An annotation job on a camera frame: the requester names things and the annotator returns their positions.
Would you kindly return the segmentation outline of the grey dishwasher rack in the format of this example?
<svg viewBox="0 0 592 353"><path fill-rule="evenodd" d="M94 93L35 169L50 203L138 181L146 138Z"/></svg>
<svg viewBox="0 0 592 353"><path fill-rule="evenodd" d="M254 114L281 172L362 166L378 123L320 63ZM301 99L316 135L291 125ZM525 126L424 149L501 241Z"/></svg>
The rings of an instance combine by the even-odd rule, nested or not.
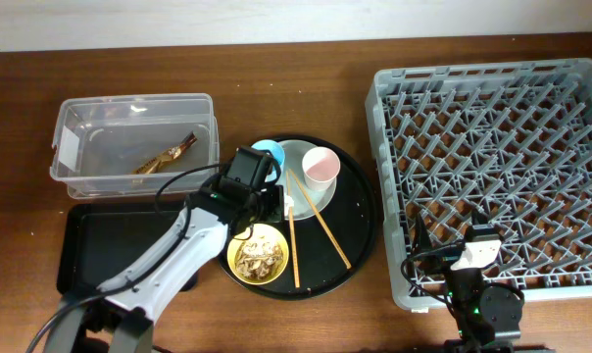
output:
<svg viewBox="0 0 592 353"><path fill-rule="evenodd" d="M592 297L591 59L382 70L365 105L400 308L434 308L444 286L404 265L415 218L438 246L472 211L503 239L487 281L530 301Z"/></svg>

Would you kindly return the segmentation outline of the pink plastic cup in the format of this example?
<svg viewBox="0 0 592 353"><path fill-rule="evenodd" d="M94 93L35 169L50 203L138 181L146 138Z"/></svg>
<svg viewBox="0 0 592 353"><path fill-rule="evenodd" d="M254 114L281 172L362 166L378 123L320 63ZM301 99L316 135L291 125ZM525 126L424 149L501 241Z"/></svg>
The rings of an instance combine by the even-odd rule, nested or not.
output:
<svg viewBox="0 0 592 353"><path fill-rule="evenodd" d="M307 186L314 191L323 191L336 180L341 162L333 150L320 146L305 153L302 169Z"/></svg>

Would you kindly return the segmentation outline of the white tissue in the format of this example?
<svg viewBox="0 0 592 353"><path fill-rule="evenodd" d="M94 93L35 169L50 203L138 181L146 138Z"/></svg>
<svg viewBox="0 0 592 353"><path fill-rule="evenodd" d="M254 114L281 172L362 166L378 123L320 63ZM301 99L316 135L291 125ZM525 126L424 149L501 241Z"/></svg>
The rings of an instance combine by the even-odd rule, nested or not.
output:
<svg viewBox="0 0 592 353"><path fill-rule="evenodd" d="M284 207L285 208L291 208L294 205L294 201L293 201L292 197L287 194L285 194L283 196L283 200L284 200Z"/></svg>

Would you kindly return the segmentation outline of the blue plastic cup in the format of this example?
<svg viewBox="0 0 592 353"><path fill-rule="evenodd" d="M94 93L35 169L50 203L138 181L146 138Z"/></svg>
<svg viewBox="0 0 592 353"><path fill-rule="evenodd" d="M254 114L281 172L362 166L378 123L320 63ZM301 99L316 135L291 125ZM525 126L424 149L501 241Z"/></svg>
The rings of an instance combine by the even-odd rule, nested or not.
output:
<svg viewBox="0 0 592 353"><path fill-rule="evenodd" d="M276 180L278 177L280 177L282 175L284 163L285 163L285 152L284 152L282 146L274 140L263 139L263 140L259 140L255 143L253 143L252 147L254 149L257 149L260 151L270 152L279 164L278 169L276 169L276 168L271 169L271 172L266 177L266 181L273 181L273 180Z"/></svg>

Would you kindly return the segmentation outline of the right wooden chopstick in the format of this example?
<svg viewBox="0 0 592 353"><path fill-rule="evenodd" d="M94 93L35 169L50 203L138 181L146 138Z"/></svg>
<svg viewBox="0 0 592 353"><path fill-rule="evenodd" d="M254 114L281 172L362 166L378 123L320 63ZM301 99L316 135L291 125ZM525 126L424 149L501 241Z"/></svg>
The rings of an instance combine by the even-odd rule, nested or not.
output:
<svg viewBox="0 0 592 353"><path fill-rule="evenodd" d="M345 267L347 270L350 270L352 268L352 264L349 261L348 257L346 256L346 254L344 253L343 249L341 248L341 246L339 245L338 241L336 240L335 236L333 235L332 231L330 230L330 228L328 227L328 225L326 224L324 218L321 216L320 211L318 210L318 208L315 206L314 202L312 201L311 197L309 196L309 194L307 193L307 191L305 190L305 187L302 185L301 181L299 180L299 178L296 177L295 173L291 170L288 169L288 173L290 174L290 176L294 179L294 181L297 184L297 187L300 189L301 193L303 194L303 196L305 197L305 200L307 201L307 203L309 204L311 210L314 212L314 215L316 217L316 219L318 220L319 224L321 225L322 229L324 230L325 234L327 235L327 237L329 238L330 242L332 243L332 245L334 246L336 252L338 253L338 255L340 256L340 258L342 259Z"/></svg>

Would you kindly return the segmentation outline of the yellow bowl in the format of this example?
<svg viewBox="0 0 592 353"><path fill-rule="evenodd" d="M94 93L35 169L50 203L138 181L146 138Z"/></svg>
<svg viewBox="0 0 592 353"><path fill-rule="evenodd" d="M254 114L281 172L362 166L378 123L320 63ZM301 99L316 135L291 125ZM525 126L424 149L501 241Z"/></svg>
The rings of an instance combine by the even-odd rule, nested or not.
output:
<svg viewBox="0 0 592 353"><path fill-rule="evenodd" d="M272 276L267 280L254 281L254 280L245 279L244 277L242 277L241 275L237 274L234 271L235 254L243 242L245 242L247 240L256 240L256 239L262 239L262 238L266 239L266 240L274 240L280 245L280 248L283 251L283 261L281 263L281 266L278 267L275 270L275 272L272 274ZM285 268L287 267L287 264L289 262L289 258L290 258L289 246L287 244L287 241L286 241L284 235L277 228L269 226L269 225L265 225L265 224L254 224L254 225L252 225L251 228L247 228L244 232L242 232L238 235L235 235L231 239L231 241L229 242L228 247L227 247L227 251L226 251L226 261L227 261L228 268L231 270L231 272L235 275L235 277L237 279L243 281L244 283L251 284L251 285L263 285L263 284L270 283L270 282L274 281L275 279L277 279L283 273Z"/></svg>

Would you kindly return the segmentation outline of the clear plastic bin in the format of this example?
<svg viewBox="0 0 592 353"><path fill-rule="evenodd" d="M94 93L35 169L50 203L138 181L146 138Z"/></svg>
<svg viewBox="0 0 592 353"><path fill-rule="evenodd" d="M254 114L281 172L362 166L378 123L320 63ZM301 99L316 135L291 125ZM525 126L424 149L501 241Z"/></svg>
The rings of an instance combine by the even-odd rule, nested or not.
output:
<svg viewBox="0 0 592 353"><path fill-rule="evenodd" d="M197 141L155 174L134 175L142 164L194 131ZM74 199L152 196L172 177L200 167L166 189L197 189L220 160L212 98L206 93L74 98L62 103L52 142L50 177Z"/></svg>

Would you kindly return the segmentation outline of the gold snack wrapper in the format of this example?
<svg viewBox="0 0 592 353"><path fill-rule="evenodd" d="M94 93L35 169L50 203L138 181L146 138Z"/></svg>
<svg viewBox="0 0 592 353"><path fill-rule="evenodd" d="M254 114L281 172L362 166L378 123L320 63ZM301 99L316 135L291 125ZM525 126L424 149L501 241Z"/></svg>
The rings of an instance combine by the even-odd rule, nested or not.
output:
<svg viewBox="0 0 592 353"><path fill-rule="evenodd" d="M150 175L162 170L179 159L195 142L197 137L194 131L190 131L183 140L173 147L169 147L159 155L148 160L132 173L134 175Z"/></svg>

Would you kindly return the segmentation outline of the black rectangular tray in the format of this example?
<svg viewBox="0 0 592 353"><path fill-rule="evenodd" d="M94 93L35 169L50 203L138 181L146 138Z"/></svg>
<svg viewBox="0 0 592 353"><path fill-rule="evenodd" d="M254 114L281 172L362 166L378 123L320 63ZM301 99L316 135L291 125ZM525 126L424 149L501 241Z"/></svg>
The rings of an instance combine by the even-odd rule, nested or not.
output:
<svg viewBox="0 0 592 353"><path fill-rule="evenodd" d="M78 204L68 214L57 290L91 290L132 264L173 224L180 201Z"/></svg>

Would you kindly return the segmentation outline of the peanut shell food scraps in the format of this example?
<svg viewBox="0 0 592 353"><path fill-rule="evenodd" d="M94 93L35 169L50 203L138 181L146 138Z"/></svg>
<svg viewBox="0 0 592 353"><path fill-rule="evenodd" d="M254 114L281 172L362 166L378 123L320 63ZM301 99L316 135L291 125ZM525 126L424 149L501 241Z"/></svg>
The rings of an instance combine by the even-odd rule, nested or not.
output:
<svg viewBox="0 0 592 353"><path fill-rule="evenodd" d="M243 242L234 257L234 271L245 279L269 279L281 266L283 251L274 240L256 239Z"/></svg>

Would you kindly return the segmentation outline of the left wooden chopstick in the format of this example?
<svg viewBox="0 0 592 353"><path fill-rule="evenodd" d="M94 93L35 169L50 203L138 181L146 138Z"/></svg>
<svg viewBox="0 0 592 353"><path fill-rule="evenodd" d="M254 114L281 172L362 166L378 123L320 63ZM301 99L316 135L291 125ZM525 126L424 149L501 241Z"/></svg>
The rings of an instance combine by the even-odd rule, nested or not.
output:
<svg viewBox="0 0 592 353"><path fill-rule="evenodd" d="M300 288L300 273L299 273L299 265L298 265L298 254L297 254L297 244L296 244L296 233L295 233L295 225L294 225L294 216L293 216L293 208L294 208L294 200L292 197L292 187L291 187L291 170L287 170L286 173L286 188L287 188L287 195L288 195L288 223L289 223L289 231L290 231L290 243L291 243L291 255L293 260L293 276L294 276L294 285L295 288Z"/></svg>

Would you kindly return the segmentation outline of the light grey plate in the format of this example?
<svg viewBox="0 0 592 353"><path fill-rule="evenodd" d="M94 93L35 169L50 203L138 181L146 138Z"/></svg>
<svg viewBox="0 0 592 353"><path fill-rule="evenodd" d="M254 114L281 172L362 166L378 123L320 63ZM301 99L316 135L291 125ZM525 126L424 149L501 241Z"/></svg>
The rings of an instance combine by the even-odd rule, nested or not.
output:
<svg viewBox="0 0 592 353"><path fill-rule="evenodd" d="M279 141L278 144L285 152L285 161L281 177L277 184L283 187L284 193L287 193L286 179L289 178L291 187L290 196L294 201L292 208L293 219L295 221L301 221L311 218L315 215L315 213L311 209L309 203L306 201L305 196L297 186L294 179L290 176L288 171L291 170L296 175L296 177L299 178L305 191L320 212L330 203L331 199L333 198L336 189L336 181L334 180L329 188L323 191L310 189L305 182L305 175L302 169L302 159L305 154L312 148L315 148L316 145L314 143L298 139L283 140Z"/></svg>

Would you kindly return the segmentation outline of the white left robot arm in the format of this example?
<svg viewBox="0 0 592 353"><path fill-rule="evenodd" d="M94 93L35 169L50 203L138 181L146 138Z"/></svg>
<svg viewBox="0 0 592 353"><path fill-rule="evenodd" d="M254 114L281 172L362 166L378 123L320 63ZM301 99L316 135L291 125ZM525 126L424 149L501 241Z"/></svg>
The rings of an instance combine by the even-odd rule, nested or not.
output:
<svg viewBox="0 0 592 353"><path fill-rule="evenodd" d="M173 225L126 269L103 281L94 294L69 294L28 346L72 352L85 346L79 332L90 325L114 326L111 352L150 352L154 326L187 282L217 257L229 238L255 232L257 223L281 220L283 190L264 177L216 175L185 198Z"/></svg>

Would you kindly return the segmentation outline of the round black serving tray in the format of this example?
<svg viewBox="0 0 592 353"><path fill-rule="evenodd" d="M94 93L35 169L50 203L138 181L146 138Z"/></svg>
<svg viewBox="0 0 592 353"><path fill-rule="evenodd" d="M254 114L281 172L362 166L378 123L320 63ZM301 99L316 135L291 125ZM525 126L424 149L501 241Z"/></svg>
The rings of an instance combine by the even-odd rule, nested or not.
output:
<svg viewBox="0 0 592 353"><path fill-rule="evenodd" d="M378 228L373 188L355 159L328 141L302 134L276 135L272 139L284 148L291 143L308 142L311 147L327 147L338 155L341 168L334 194L326 205L318 205L318 209L351 267L346 267L314 216L294 220L299 287L294 285L291 264L272 282L253 285L236 277L225 253L219 256L219 263L235 282L272 299L295 301L324 295L349 280L370 255Z"/></svg>

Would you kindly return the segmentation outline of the wooden chopstick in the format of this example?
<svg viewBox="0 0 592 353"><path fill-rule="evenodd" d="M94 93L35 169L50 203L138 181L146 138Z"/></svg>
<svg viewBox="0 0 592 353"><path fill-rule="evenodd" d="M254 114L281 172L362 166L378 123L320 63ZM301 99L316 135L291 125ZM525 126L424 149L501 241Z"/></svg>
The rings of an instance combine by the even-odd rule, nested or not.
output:
<svg viewBox="0 0 592 353"><path fill-rule="evenodd" d="M319 224L321 225L322 229L324 230L325 234L327 235L327 237L329 238L330 242L332 243L332 245L334 246L336 252L338 253L338 255L340 256L340 258L342 259L345 267L347 270L350 270L352 268L352 264L349 261L348 257L346 256L346 254L344 253L343 249L341 248L341 246L339 245L338 241L336 240L335 236L333 235L332 231L330 230L330 228L328 227L328 225L326 224L324 218L321 216L320 211L318 210L318 208L315 206L314 202L312 201L311 197L309 196L309 194L307 193L307 191L305 190L305 187L302 185L301 181L299 180L299 178L296 177L295 173L291 170L288 169L288 173L290 174L290 176L294 179L294 181L297 184L297 187L300 189L301 193L303 194L303 196L305 197L305 200L307 201L307 203L309 204L311 210L314 212L314 215L316 217L316 219L318 220Z"/></svg>
<svg viewBox="0 0 592 353"><path fill-rule="evenodd" d="M294 276L294 285L295 288L300 288L300 273L299 273L299 265L298 265L298 254L297 254L297 244L296 244L296 233L295 233L295 225L294 225L294 216L293 216L293 208L294 208L294 200L292 197L292 187L291 187L291 170L287 170L286 173L286 188L287 188L287 195L288 195L288 223L289 223L289 231L290 231L290 243L291 243L291 255L293 260L293 276Z"/></svg>

